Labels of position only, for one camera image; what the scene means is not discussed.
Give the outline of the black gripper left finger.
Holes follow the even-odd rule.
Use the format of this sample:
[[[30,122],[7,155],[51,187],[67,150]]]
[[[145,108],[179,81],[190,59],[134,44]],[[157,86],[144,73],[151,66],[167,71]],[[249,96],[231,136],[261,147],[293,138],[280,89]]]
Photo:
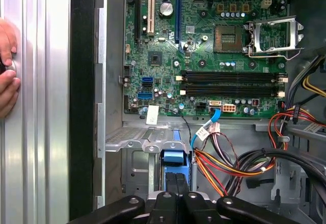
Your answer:
[[[70,223],[177,223],[181,174],[166,173],[165,182],[165,191],[152,192],[147,200],[129,195]]]

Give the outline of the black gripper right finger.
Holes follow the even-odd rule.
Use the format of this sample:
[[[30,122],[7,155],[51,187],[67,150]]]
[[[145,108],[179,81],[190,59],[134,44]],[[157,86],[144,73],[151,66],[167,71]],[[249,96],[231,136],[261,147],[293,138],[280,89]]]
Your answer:
[[[297,223],[236,197],[222,197],[216,204],[198,192],[189,191],[184,174],[177,174],[181,207],[178,214],[183,223]]]

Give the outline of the person's bare hand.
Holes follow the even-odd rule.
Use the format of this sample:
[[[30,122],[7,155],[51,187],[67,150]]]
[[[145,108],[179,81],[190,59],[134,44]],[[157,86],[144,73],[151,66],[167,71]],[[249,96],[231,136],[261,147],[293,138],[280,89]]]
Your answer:
[[[17,39],[14,27],[1,18],[1,62],[5,66],[13,64],[13,54],[17,52]],[[5,118],[16,104],[20,79],[16,72],[6,70],[1,74],[1,119]]]

